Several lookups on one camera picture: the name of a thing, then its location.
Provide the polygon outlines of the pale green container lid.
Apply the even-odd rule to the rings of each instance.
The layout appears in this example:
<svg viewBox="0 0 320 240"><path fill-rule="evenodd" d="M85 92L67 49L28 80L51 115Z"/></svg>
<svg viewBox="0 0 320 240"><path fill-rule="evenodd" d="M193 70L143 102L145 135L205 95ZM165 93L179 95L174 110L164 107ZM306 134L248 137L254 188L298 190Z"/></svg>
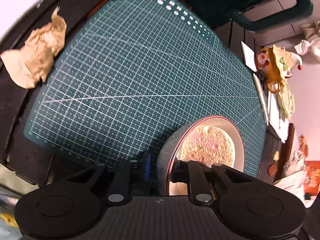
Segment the pale green container lid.
<svg viewBox="0 0 320 240"><path fill-rule="evenodd" d="M277 94L277 99L279 107L286 118L291 119L295 112L295 99L287 83L281 87L280 92Z"/></svg>

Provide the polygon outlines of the white paper stack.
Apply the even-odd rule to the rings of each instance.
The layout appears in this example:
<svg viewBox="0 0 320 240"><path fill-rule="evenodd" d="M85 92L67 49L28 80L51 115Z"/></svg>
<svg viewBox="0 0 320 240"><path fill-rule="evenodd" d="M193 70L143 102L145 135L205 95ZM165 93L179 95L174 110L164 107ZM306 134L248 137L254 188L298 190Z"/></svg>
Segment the white paper stack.
<svg viewBox="0 0 320 240"><path fill-rule="evenodd" d="M276 94L268 92L267 109L269 114L269 124L272 126L281 142L287 140L289 133L289 120L285 117L284 112L279 107Z"/></svg>

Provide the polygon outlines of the orange pig teapot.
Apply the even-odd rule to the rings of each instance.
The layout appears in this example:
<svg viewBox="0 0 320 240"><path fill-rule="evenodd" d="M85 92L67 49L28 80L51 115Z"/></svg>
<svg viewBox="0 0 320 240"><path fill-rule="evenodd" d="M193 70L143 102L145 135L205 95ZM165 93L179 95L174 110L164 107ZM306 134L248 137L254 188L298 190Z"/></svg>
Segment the orange pig teapot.
<svg viewBox="0 0 320 240"><path fill-rule="evenodd" d="M257 70L260 70L266 79L268 90L273 94L278 94L285 86L286 80L293 75L293 68L301 70L303 64L299 55L275 44L259 50L254 60Z"/></svg>

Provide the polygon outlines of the green cutting mat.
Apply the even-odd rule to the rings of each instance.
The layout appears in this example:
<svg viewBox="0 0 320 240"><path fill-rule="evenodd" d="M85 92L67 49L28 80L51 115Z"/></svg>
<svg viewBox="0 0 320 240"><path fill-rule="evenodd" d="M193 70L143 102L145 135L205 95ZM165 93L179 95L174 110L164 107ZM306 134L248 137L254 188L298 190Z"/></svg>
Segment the green cutting mat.
<svg viewBox="0 0 320 240"><path fill-rule="evenodd" d="M112 167L159 154L178 128L209 115L235 124L244 172L256 176L266 126L249 69L176 0L110 0L57 59L24 135Z"/></svg>

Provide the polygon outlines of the white bowl red rim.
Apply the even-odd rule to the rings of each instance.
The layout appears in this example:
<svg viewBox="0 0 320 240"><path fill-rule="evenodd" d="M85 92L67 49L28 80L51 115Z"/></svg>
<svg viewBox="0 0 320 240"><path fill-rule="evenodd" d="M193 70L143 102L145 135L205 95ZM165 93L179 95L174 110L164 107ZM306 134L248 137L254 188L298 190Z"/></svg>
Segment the white bowl red rim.
<svg viewBox="0 0 320 240"><path fill-rule="evenodd" d="M198 161L211 168L225 164L244 170L244 145L236 126L223 116L206 116L176 130L163 145L157 158L158 190L170 193L171 170L175 161Z"/></svg>

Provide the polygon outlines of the white crumpled cloth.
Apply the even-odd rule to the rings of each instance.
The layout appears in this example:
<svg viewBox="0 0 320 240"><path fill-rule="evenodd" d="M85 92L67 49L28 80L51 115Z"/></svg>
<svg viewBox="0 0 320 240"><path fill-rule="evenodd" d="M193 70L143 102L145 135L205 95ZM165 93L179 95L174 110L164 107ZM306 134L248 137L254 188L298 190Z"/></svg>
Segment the white crumpled cloth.
<svg viewBox="0 0 320 240"><path fill-rule="evenodd" d="M301 56L308 53L319 61L319 21L300 25L300 28L305 38L294 46L300 62L302 63Z"/></svg>

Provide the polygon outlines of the crumpled brown paper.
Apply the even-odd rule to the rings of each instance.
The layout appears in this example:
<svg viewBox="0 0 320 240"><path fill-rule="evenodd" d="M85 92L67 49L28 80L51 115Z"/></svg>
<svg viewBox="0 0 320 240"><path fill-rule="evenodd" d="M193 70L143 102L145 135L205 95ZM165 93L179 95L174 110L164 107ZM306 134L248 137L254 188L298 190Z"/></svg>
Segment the crumpled brown paper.
<svg viewBox="0 0 320 240"><path fill-rule="evenodd" d="M58 15L59 10L60 7L54 9L50 23L30 33L22 48L1 53L5 68L16 85L32 89L40 81L46 82L54 57L65 46L67 23Z"/></svg>

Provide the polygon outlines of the beige oval sponge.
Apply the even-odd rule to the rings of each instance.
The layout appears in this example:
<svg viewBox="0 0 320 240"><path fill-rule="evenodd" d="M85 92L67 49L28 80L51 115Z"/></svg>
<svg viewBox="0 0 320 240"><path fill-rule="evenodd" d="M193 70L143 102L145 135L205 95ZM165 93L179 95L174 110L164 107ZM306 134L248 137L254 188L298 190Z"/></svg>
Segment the beige oval sponge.
<svg viewBox="0 0 320 240"><path fill-rule="evenodd" d="M232 167L235 147L231 137L214 126L196 127L184 139L178 156L183 161L198 161L207 167L221 163Z"/></svg>

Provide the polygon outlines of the white card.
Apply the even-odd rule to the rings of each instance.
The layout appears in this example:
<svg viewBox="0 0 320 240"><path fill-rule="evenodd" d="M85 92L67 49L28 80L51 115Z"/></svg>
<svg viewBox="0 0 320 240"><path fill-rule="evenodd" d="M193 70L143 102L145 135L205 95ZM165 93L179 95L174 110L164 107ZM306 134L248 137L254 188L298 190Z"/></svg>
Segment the white card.
<svg viewBox="0 0 320 240"><path fill-rule="evenodd" d="M243 41L241 41L241 47L242 47L242 53L243 53L245 65L252 72L256 72L257 67L256 67L255 61L254 61L254 59L255 59L254 51L251 48L249 48L249 46L247 44L245 44Z"/></svg>

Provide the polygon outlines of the white pen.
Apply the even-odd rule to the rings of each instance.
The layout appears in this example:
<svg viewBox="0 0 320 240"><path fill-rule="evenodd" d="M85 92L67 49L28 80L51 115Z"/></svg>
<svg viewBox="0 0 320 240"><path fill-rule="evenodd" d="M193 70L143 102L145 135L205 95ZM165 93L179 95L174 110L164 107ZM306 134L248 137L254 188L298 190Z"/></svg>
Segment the white pen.
<svg viewBox="0 0 320 240"><path fill-rule="evenodd" d="M262 111L263 111L265 123L266 123L266 126L268 126L269 123L270 123L270 119L269 119L269 116L268 116L267 105L266 105L266 102L265 102L265 99L264 99L264 93L263 93L263 90L262 90L262 86L261 86L261 83L260 83L258 77L256 76L256 74L253 73L252 76L253 76L253 81L254 81L254 84L255 84L255 87L256 87L256 90L257 90L258 98L259 98L259 101L260 101L260 104L261 104L261 108L262 108Z"/></svg>

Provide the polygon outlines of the orange snack packet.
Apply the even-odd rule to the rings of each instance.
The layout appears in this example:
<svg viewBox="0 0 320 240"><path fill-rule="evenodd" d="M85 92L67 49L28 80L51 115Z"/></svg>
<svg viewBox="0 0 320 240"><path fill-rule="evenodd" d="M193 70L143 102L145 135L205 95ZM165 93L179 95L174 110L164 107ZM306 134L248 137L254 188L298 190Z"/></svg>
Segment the orange snack packet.
<svg viewBox="0 0 320 240"><path fill-rule="evenodd" d="M317 196L319 193L319 161L305 161L306 177L304 179L304 192L311 196Z"/></svg>

